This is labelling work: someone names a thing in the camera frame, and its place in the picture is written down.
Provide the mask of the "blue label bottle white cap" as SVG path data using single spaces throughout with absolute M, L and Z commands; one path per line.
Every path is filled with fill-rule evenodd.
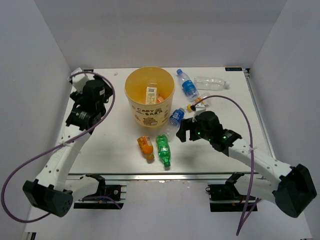
M 165 126 L 164 134 L 170 141 L 174 138 L 177 131 L 180 129 L 181 121 L 185 116 L 185 110 L 183 108 L 178 108 L 173 111 L 168 119 L 168 123 Z

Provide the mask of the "green plastic bottle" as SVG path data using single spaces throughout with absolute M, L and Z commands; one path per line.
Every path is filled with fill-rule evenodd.
M 171 166 L 171 150 L 167 136 L 164 134 L 158 135 L 155 141 L 160 160 L 163 162 L 165 168 L 169 168 Z

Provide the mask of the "orange plastic bottle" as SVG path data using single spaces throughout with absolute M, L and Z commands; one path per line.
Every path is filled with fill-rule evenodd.
M 158 95 L 158 96 L 157 96 L 157 99 L 156 99 L 156 103 L 157 103 L 157 104 L 162 103 L 164 100 L 165 100 L 165 99 L 164 99 L 162 96 Z

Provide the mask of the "blue label water bottle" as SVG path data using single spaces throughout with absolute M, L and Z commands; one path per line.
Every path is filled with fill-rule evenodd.
M 184 73 L 181 69 L 178 69 L 176 73 L 178 76 L 179 85 L 181 86 L 187 99 L 190 102 L 195 101 L 196 98 L 198 98 L 200 95 L 191 78 L 186 73 Z

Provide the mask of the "clear plastic bottle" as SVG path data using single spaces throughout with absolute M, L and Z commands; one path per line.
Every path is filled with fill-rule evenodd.
M 230 84 L 219 77 L 196 76 L 194 84 L 197 89 L 207 91 L 222 91 L 230 88 Z

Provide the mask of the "orange bottle patterned label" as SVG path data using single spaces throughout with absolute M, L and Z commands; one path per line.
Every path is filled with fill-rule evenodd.
M 143 135 L 137 139 L 141 155 L 145 158 L 148 164 L 155 160 L 154 147 L 148 135 Z

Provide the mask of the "clear bottle white label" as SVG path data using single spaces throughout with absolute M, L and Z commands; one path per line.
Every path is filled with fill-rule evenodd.
M 146 86 L 145 92 L 145 104 L 154 105 L 157 103 L 158 97 L 158 84 L 155 82 L 149 82 Z

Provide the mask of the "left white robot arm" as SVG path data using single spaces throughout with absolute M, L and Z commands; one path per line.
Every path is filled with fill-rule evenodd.
M 86 174 L 67 183 L 67 177 L 82 147 L 108 111 L 105 104 L 113 95 L 112 88 L 97 74 L 93 79 L 82 79 L 70 95 L 74 101 L 67 117 L 59 144 L 47 164 L 34 181 L 27 180 L 22 190 L 33 207 L 63 217 L 73 202 L 86 197 L 99 200 L 105 196 L 105 179 L 98 174 Z

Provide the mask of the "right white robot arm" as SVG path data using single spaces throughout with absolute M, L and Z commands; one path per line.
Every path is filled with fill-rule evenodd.
M 181 142 L 186 141 L 186 132 L 191 141 L 206 140 L 216 151 L 253 167 L 264 177 L 251 180 L 244 173 L 234 172 L 224 185 L 211 193 L 213 197 L 236 200 L 251 187 L 252 197 L 274 203 L 286 215 L 297 218 L 317 196 L 308 168 L 302 164 L 291 166 L 250 147 L 240 134 L 223 128 L 212 111 L 183 119 L 176 133 Z

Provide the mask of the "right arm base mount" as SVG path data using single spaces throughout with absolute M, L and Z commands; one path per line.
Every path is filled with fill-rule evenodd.
M 218 174 L 216 178 L 208 179 L 205 188 L 209 198 L 211 213 L 241 213 L 245 206 L 247 190 L 244 194 L 236 189 L 235 184 L 249 174 L 234 172 L 232 174 Z

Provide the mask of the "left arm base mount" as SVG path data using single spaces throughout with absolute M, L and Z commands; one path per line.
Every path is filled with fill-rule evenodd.
M 106 181 L 98 174 L 86 174 L 80 177 L 80 181 L 88 177 L 97 183 L 97 188 L 90 189 L 95 191 L 79 200 L 74 201 L 74 209 L 86 210 L 121 210 L 127 196 L 127 184 L 118 181 Z

